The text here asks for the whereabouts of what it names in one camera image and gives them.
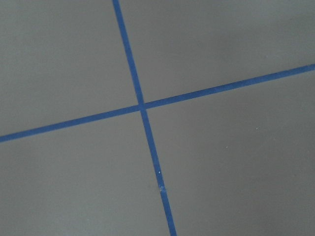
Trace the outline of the brown paper table cover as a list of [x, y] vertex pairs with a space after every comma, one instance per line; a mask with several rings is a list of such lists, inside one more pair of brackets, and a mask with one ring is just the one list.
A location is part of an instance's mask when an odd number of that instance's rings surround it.
[[3, 0], [3, 236], [312, 236], [312, 0]]

